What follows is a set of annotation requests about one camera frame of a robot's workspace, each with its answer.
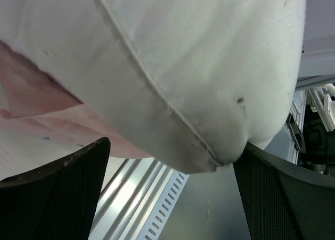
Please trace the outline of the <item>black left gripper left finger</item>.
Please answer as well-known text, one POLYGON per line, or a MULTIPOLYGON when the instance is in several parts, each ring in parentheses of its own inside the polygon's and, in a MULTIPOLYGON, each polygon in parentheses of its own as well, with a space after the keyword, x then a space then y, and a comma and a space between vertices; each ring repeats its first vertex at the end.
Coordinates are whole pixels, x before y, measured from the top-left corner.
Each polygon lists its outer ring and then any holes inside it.
POLYGON ((1 239, 88 239, 109 153, 103 137, 1 180, 1 239))

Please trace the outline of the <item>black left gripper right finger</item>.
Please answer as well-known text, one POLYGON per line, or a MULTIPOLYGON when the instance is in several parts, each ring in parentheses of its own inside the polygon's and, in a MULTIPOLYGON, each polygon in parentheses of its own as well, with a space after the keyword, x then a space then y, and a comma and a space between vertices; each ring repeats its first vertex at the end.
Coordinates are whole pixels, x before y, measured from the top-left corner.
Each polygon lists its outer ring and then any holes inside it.
POLYGON ((334 178, 248 143, 233 164, 252 239, 334 239, 334 178))

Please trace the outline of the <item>purple Elsa pillowcase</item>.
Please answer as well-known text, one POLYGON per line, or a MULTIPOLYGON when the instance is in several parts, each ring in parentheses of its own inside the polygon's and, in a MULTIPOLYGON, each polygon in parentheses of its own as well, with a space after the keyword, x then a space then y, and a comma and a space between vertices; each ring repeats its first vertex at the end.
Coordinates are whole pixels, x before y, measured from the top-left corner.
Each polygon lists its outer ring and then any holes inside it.
POLYGON ((149 157, 149 154, 124 139, 89 106, 3 42, 1 127, 81 146, 107 137, 111 142, 110 153, 113 157, 149 157))

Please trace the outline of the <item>white pillow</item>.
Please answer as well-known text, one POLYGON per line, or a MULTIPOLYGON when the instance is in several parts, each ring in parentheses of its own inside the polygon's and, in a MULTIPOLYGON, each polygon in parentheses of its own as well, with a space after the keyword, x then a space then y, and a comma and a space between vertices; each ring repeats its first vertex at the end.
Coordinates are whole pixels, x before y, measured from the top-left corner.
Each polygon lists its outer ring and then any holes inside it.
MULTIPOLYGON (((214 172, 284 125, 305 15, 306 0, 1 0, 1 43, 149 157, 214 172)), ((80 147, 1 127, 1 173, 80 147)))

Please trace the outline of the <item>aluminium front rail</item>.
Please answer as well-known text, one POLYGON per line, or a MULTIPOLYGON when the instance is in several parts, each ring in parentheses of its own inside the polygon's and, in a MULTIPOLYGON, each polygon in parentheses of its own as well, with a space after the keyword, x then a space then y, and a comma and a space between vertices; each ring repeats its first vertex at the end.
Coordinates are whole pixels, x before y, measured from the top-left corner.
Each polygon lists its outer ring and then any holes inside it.
POLYGON ((100 195, 89 239, 122 239, 173 170, 151 158, 126 160, 100 195))

